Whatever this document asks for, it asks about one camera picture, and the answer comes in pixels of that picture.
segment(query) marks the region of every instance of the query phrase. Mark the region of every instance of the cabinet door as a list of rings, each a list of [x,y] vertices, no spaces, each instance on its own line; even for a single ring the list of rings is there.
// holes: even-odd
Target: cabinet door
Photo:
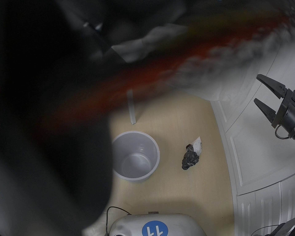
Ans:
[[[281,223],[281,188],[280,183],[255,192],[257,229]],[[267,227],[256,232],[259,235],[270,234],[276,226]]]
[[[250,236],[256,229],[255,192],[237,196],[239,236]]]
[[[261,82],[256,79],[256,76],[258,74],[267,75],[276,54],[277,52],[270,53],[267,58],[263,58],[258,64],[257,62],[252,62],[247,67],[232,69],[232,73],[229,76],[232,77],[233,83],[237,83],[237,76],[243,77],[243,84],[241,85],[240,90],[241,96],[230,97],[229,94],[227,101],[212,101],[217,108],[217,112],[225,132],[228,131],[231,125],[253,98],[254,94],[261,85]],[[247,88],[250,88],[250,90],[247,91],[248,94],[244,97],[244,91]]]
[[[295,217],[295,176],[281,182],[282,223]]]
[[[295,89],[295,43],[279,50],[268,76]],[[226,133],[238,195],[277,183],[295,173],[294,140],[275,137],[275,129],[254,104],[254,98],[276,111],[282,102],[261,85]],[[278,134],[287,136],[283,128]]]

